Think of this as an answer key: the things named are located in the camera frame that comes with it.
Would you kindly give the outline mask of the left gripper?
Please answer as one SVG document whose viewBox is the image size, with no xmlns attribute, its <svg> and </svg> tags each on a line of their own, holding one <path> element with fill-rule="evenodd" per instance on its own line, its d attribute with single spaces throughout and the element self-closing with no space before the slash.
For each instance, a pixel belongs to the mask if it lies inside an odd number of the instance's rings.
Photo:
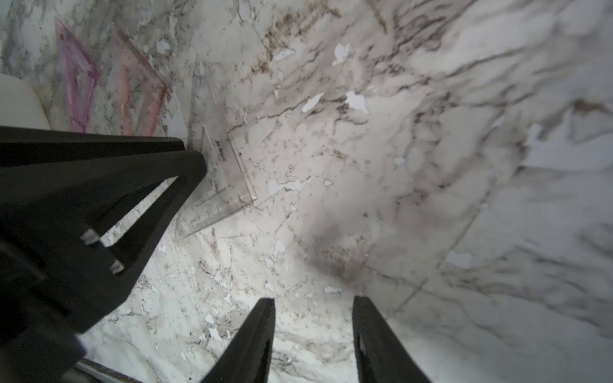
<svg viewBox="0 0 613 383">
<path fill-rule="evenodd" d="M 38 291 L 44 282 L 30 256 L 2 239 L 2 382 L 57 382 L 86 354 L 62 311 Z"/>
</svg>

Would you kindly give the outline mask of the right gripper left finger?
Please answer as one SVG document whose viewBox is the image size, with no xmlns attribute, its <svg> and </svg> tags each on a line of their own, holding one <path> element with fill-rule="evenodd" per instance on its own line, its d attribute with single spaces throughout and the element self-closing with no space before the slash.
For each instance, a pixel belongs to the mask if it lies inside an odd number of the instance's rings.
<svg viewBox="0 0 613 383">
<path fill-rule="evenodd" d="M 261 298 L 203 383 L 266 383 L 276 326 L 273 298 Z"/>
</svg>

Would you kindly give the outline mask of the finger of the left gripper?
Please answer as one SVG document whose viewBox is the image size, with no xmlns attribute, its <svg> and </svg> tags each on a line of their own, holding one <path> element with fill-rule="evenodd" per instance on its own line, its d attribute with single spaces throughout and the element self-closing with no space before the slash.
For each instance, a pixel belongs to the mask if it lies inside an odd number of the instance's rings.
<svg viewBox="0 0 613 383">
<path fill-rule="evenodd" d="M 35 290 L 85 333 L 126 301 L 196 186 L 204 156 L 168 137 L 1 129 L 1 235 Z"/>
</svg>

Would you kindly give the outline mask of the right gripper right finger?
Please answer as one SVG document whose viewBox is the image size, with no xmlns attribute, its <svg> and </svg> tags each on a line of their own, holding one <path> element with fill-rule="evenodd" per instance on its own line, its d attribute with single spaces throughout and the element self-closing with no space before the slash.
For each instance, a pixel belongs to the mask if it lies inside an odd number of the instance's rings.
<svg viewBox="0 0 613 383">
<path fill-rule="evenodd" d="M 360 383 L 430 383 L 370 298 L 354 297 L 352 325 Z"/>
</svg>

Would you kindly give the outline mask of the white plastic storage box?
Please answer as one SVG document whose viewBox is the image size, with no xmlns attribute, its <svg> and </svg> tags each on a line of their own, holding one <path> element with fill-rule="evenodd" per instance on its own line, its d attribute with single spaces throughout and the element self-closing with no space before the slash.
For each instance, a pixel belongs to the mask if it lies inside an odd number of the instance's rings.
<svg viewBox="0 0 613 383">
<path fill-rule="evenodd" d="M 1 74 L 1 126 L 50 130 L 36 92 L 23 80 Z"/>
</svg>

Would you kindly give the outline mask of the pink triangle ruler small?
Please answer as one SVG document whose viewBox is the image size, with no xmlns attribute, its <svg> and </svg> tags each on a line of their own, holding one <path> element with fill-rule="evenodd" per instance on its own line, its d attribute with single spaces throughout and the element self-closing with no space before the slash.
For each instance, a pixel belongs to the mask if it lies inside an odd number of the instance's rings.
<svg viewBox="0 0 613 383">
<path fill-rule="evenodd" d="M 71 132 L 86 133 L 99 70 L 84 46 L 60 19 L 55 19 L 65 114 Z"/>
</svg>

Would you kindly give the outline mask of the clear triangle ruler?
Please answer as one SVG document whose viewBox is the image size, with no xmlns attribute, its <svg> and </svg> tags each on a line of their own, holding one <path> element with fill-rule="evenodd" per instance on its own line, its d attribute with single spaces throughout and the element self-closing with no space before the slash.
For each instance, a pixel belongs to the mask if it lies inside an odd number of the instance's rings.
<svg viewBox="0 0 613 383">
<path fill-rule="evenodd" d="M 207 174 L 177 214 L 184 239 L 252 205 L 257 194 L 225 120 L 225 104 L 211 70 L 198 60 L 188 119 L 187 147 L 200 152 Z"/>
</svg>

